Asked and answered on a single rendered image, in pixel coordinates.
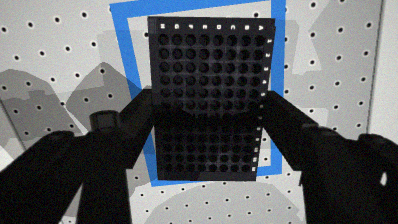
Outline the black well plate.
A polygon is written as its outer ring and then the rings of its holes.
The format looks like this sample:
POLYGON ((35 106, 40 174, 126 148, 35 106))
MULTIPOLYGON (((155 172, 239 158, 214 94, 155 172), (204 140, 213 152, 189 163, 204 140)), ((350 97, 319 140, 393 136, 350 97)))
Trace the black well plate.
POLYGON ((158 181, 256 182, 275 18, 147 24, 158 181))

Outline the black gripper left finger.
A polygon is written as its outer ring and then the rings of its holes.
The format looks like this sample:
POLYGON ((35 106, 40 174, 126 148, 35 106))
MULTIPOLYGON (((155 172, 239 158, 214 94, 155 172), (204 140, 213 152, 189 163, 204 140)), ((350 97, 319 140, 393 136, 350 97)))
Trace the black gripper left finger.
POLYGON ((0 171, 0 224, 59 224, 81 185, 75 224, 132 224, 126 169, 154 126, 152 89, 89 118, 84 136, 51 132, 0 171))

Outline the blue tape outline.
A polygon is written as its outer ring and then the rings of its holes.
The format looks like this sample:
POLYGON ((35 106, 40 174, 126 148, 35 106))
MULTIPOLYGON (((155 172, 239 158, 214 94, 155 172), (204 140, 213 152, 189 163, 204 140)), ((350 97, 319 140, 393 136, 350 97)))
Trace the blue tape outline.
MULTIPOLYGON (((135 59, 127 18, 259 2, 267 0, 135 0, 112 3, 114 22, 131 100, 141 91, 141 82, 135 59)), ((271 18, 275 18, 275 39, 271 62, 271 90, 284 97, 286 0, 271 0, 271 18)), ((143 147, 151 186, 165 186, 205 181, 158 181, 156 154, 151 132, 143 147)), ((257 176, 282 174, 282 154, 271 140, 271 166, 258 167, 257 176)))

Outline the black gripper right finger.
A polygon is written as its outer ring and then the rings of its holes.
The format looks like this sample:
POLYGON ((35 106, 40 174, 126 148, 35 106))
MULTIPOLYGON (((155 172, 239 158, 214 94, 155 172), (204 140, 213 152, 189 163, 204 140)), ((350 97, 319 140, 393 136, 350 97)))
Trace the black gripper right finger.
POLYGON ((274 90, 263 128, 292 170, 301 171, 306 224, 398 224, 396 143, 367 133, 346 139, 274 90))

